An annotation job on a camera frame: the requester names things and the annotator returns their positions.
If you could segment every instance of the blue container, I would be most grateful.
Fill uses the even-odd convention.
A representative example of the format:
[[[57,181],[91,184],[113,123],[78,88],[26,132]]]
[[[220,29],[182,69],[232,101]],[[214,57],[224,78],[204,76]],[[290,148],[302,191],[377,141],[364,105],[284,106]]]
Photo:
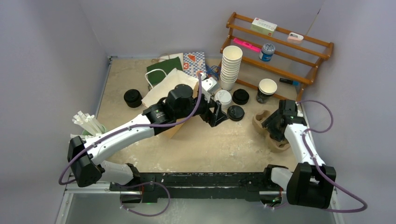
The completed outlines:
[[[259,58],[264,62],[271,61],[273,54],[275,53],[275,45],[271,43],[266,43],[261,48],[261,52],[259,53]]]

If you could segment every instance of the wooden table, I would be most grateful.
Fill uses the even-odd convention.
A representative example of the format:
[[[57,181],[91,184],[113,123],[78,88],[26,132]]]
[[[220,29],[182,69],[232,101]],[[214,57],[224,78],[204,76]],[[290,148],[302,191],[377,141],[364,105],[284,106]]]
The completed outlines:
[[[207,63],[216,65],[219,59],[207,60]],[[128,107],[123,95],[129,89],[139,90],[142,96],[147,94],[144,74],[151,64],[151,59],[113,60],[98,114],[98,120],[108,130],[132,120],[145,109],[143,105]],[[255,75],[248,67],[243,69],[241,73]],[[262,105],[255,100],[253,89],[236,84],[231,92],[239,88],[250,95],[249,102],[241,106],[245,111],[241,121],[227,120],[211,128],[196,116],[188,120],[172,139],[160,134],[141,140],[117,152],[108,161],[132,163],[141,172],[261,172],[268,164],[294,170],[296,159],[291,149],[280,154],[272,153],[264,137],[252,125],[253,115],[262,110],[275,111],[278,99],[272,98]]]

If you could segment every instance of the white cup lid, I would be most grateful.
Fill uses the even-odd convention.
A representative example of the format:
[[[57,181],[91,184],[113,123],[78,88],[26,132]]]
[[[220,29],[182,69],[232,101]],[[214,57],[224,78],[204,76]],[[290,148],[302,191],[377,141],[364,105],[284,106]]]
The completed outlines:
[[[278,85],[272,79],[265,78],[260,81],[259,90],[267,95],[274,94],[278,89]]]
[[[220,101],[220,103],[223,105],[227,105],[231,103],[233,97],[231,96],[231,93],[227,90],[220,90],[216,93],[214,99]]]

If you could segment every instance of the white wall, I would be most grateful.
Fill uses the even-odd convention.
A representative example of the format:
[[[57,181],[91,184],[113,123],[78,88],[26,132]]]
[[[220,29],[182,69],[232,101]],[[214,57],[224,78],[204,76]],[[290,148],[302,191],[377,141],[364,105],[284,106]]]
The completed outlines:
[[[394,223],[396,150],[396,3],[387,0],[326,0],[309,35],[334,42],[304,98],[326,103],[333,129],[314,134],[318,152],[337,171],[336,182],[368,203],[346,223]],[[306,104],[312,127],[328,125],[327,112]],[[343,209],[361,205],[339,194]]]
[[[54,223],[71,118],[95,112],[106,54],[77,0],[1,1],[0,52],[0,223]]]
[[[220,56],[228,34],[226,22],[234,11],[305,34],[324,0],[80,2],[107,54],[144,57],[192,50]]]

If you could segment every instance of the wooden shelf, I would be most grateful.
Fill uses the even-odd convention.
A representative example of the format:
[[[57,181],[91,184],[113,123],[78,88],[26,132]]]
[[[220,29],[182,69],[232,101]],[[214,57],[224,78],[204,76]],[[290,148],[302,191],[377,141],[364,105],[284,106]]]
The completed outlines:
[[[286,77],[288,79],[292,79],[292,80],[298,81],[300,83],[300,88],[298,90],[298,94],[297,94],[297,99],[296,100],[300,100],[301,97],[302,97],[302,94],[304,92],[305,87],[308,86],[308,85],[313,84],[313,82],[314,82],[314,80],[316,78],[316,74],[318,72],[319,66],[323,63],[323,61],[328,60],[330,58],[330,56],[332,55],[332,50],[333,50],[334,44],[332,42],[325,42],[325,41],[322,41],[322,40],[315,39],[313,37],[302,35],[302,36],[304,36],[304,41],[312,42],[312,43],[315,43],[315,44],[322,45],[322,46],[326,47],[324,52],[316,52],[314,50],[311,50],[311,49],[308,49],[308,48],[304,48],[304,47],[301,47],[299,45],[295,45],[293,43],[286,42],[284,40],[276,39],[274,37],[267,36],[267,35],[252,31],[252,30],[250,30],[248,28],[237,26],[237,25],[234,24],[235,19],[240,19],[240,20],[243,20],[243,21],[246,21],[246,22],[249,22],[249,23],[253,22],[252,18],[243,16],[243,15],[239,15],[236,12],[232,13],[232,15],[230,16],[230,18],[228,19],[227,24],[226,24],[226,27],[229,28],[230,30],[228,32],[228,36],[227,36],[226,40],[224,41],[223,45],[221,46],[220,53],[223,53],[223,49],[225,47],[231,45],[231,41],[234,38],[238,38],[241,41],[250,43],[253,46],[258,47],[258,48],[262,47],[262,45],[260,45],[260,44],[257,44],[257,43],[254,43],[254,42],[251,42],[249,40],[245,40],[245,39],[242,39],[242,38],[239,38],[239,37],[236,37],[235,35],[233,35],[233,30],[236,29],[236,30],[239,30],[239,31],[242,31],[242,32],[245,32],[245,33],[248,33],[248,34],[252,34],[252,35],[255,35],[255,36],[258,36],[258,37],[261,37],[261,38],[264,38],[264,39],[267,39],[267,40],[270,40],[270,41],[285,45],[287,47],[290,47],[290,48],[293,48],[293,49],[296,49],[296,50],[300,50],[302,52],[306,52],[308,54],[311,54],[311,55],[314,55],[314,56],[318,57],[317,61],[315,63],[312,63],[312,62],[308,62],[308,61],[306,61],[304,59],[301,59],[301,58],[298,58],[298,57],[295,57],[295,56],[280,52],[278,50],[275,51],[275,53],[274,53],[275,55],[278,55],[278,56],[290,59],[292,61],[295,61],[295,62],[304,64],[304,65],[310,66],[311,69],[308,72],[306,78],[300,77],[300,76],[298,76],[296,74],[293,74],[293,73],[288,72],[288,71],[284,71],[284,70],[276,68],[274,66],[270,66],[270,65],[268,65],[268,64],[266,64],[264,62],[259,62],[259,61],[253,60],[253,59],[245,57],[245,56],[242,57],[242,61],[245,62],[245,63],[254,65],[254,66],[259,67],[259,68],[264,69],[264,70],[271,71],[271,72],[273,72],[273,73],[275,73],[277,75]],[[287,29],[284,29],[284,28],[281,28],[281,27],[277,27],[276,31],[280,32],[280,33],[284,33],[284,34],[289,34],[291,32],[290,30],[287,30]],[[239,80],[239,79],[237,80],[237,83],[257,89],[257,86],[249,84],[249,83],[244,82],[244,81]]]

